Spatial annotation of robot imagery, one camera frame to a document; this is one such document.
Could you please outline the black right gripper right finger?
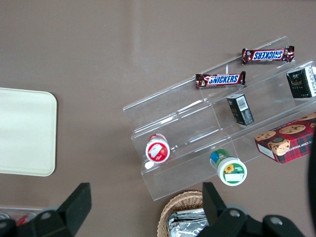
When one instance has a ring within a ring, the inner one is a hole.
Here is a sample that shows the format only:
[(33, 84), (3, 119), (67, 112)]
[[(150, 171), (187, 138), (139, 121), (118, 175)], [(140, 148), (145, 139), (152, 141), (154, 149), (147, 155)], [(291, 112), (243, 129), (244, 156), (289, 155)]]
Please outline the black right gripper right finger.
[(228, 208), (215, 186), (203, 183), (203, 209), (208, 226), (200, 237), (302, 237), (304, 234), (288, 218), (267, 215), (261, 222), (238, 208)]

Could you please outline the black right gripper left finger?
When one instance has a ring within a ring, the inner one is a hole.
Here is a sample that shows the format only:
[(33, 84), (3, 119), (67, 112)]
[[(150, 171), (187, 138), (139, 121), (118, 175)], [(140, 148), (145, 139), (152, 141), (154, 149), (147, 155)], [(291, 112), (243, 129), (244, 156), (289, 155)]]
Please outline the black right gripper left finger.
[(80, 183), (57, 210), (38, 214), (18, 226), (12, 219), (0, 221), (2, 237), (74, 237), (91, 211), (90, 183)]

